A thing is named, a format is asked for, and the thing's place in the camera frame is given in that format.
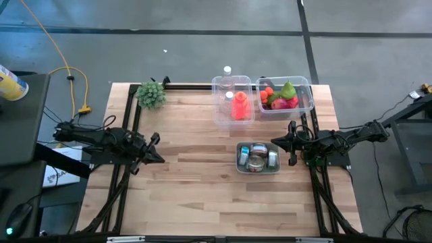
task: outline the clear plastic container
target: clear plastic container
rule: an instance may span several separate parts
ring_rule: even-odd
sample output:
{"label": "clear plastic container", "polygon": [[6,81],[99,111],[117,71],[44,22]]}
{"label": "clear plastic container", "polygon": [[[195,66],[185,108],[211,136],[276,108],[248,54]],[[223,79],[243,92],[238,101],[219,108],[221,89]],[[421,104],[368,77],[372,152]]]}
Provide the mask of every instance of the clear plastic container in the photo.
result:
{"label": "clear plastic container", "polygon": [[[299,99],[299,104],[297,108],[294,109],[264,109],[261,103],[260,91],[264,90],[268,86],[273,86],[274,91],[280,91],[285,83],[291,82],[292,86],[296,89],[297,98]],[[290,76],[290,77],[275,77],[275,78],[260,78],[256,81],[256,94],[259,110],[261,112],[260,118],[263,120],[285,120],[287,118],[296,119],[300,117],[303,113],[310,111],[314,107],[313,96],[311,92],[311,85],[309,81],[302,76]]]}
{"label": "clear plastic container", "polygon": [[[255,120],[252,83],[247,76],[230,76],[230,78],[234,85],[229,90],[220,85],[223,77],[214,77],[211,81],[215,104],[213,120],[223,130],[241,130]],[[233,101],[227,100],[227,92],[233,92]],[[233,106],[234,100],[239,101],[237,99],[240,97],[239,92],[243,92],[241,97],[244,100],[241,104],[234,103],[237,106]],[[226,109],[226,106],[230,104],[231,109]]]}

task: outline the tin can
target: tin can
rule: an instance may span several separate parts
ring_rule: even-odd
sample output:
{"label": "tin can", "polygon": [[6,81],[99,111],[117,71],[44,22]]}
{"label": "tin can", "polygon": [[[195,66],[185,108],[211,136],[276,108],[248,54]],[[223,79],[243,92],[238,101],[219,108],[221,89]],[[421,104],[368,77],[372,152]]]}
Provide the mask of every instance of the tin can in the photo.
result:
{"label": "tin can", "polygon": [[248,159],[249,159],[249,148],[243,146],[240,151],[240,158],[238,159],[238,164],[245,165]]}
{"label": "tin can", "polygon": [[246,168],[250,172],[261,172],[264,169],[265,162],[264,159],[258,155],[251,155]]}
{"label": "tin can", "polygon": [[0,65],[0,96],[8,101],[17,101],[26,96],[28,84]]}
{"label": "tin can", "polygon": [[267,146],[263,143],[254,143],[250,145],[250,155],[267,156]]}
{"label": "tin can", "polygon": [[277,159],[277,153],[275,151],[269,151],[269,159],[267,164],[269,168],[275,168],[279,166],[279,160]]}

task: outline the plastic bin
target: plastic bin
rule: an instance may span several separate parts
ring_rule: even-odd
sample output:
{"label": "plastic bin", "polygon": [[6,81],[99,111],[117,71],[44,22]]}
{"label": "plastic bin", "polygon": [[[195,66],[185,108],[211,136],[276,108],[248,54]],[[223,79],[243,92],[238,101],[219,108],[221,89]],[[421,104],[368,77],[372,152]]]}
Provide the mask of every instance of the plastic bin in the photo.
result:
{"label": "plastic bin", "polygon": [[234,81],[234,86],[230,90],[234,94],[237,92],[244,92],[247,97],[247,111],[242,119],[234,119],[231,113],[223,112],[221,105],[224,102],[225,94],[228,90],[219,86],[222,80],[221,76],[214,77],[211,81],[212,95],[214,100],[213,120],[222,130],[241,130],[246,128],[255,120],[254,101],[252,92],[252,83],[247,76],[231,76]]}
{"label": "plastic bin", "polygon": [[252,175],[262,175],[262,174],[275,174],[278,173],[281,169],[281,161],[280,161],[280,153],[279,153],[279,147],[270,143],[270,142],[259,142],[263,143],[267,146],[267,148],[271,151],[275,151],[277,153],[277,167],[275,168],[269,168],[267,166],[264,167],[264,169],[261,172],[250,172],[244,165],[239,165],[238,160],[240,158],[240,149],[242,149],[243,146],[250,147],[251,144],[254,144],[256,142],[239,142],[236,147],[236,168],[237,171],[240,173],[247,173]]}
{"label": "plastic bin", "polygon": [[[286,82],[291,82],[297,92],[299,104],[295,109],[278,109],[266,110],[263,108],[261,99],[259,98],[260,91],[268,86],[272,86],[274,91],[280,91]],[[259,110],[261,112],[261,119],[263,120],[284,120],[287,118],[296,119],[303,113],[310,111],[314,107],[313,96],[311,92],[311,85],[309,81],[302,76],[289,76],[289,77],[275,77],[275,78],[260,78],[256,81],[256,94]]]}

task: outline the butcher block tabletop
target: butcher block tabletop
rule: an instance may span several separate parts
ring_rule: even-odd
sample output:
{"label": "butcher block tabletop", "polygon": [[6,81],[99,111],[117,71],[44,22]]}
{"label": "butcher block tabletop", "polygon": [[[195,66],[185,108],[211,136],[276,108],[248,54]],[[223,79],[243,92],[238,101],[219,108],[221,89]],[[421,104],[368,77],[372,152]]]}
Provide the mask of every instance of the butcher block tabletop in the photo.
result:
{"label": "butcher block tabletop", "polygon": [[[113,83],[105,112],[105,117],[117,117],[112,127],[122,126],[129,86]],[[312,90],[320,129],[337,130],[330,87],[313,85]],[[274,175],[236,170],[239,142],[269,142],[284,136],[289,120],[265,121],[254,102],[253,124],[241,131],[223,131],[213,121],[211,90],[166,93],[167,102],[160,110],[142,111],[138,129],[147,140],[153,132],[160,134],[156,149],[166,162],[141,165],[138,175],[130,176],[121,234],[319,235],[311,178],[300,156],[297,165],[288,166],[290,154],[279,149],[281,170]],[[135,106],[136,100],[128,129],[132,129]],[[77,230],[86,227],[107,200],[112,170],[112,165],[103,165],[90,175]],[[361,232],[350,176],[339,167],[329,167],[328,173],[335,204]],[[327,207],[323,210],[330,228]]]}

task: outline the green pear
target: green pear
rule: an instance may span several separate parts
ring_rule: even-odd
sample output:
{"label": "green pear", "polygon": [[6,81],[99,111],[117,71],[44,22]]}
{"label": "green pear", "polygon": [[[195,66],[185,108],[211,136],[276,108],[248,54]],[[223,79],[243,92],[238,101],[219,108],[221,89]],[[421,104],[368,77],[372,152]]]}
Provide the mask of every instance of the green pear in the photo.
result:
{"label": "green pear", "polygon": [[280,97],[284,98],[284,99],[292,99],[293,97],[296,96],[296,89],[294,88],[294,86],[292,86],[291,82],[287,82],[283,87],[282,90],[280,92]]}

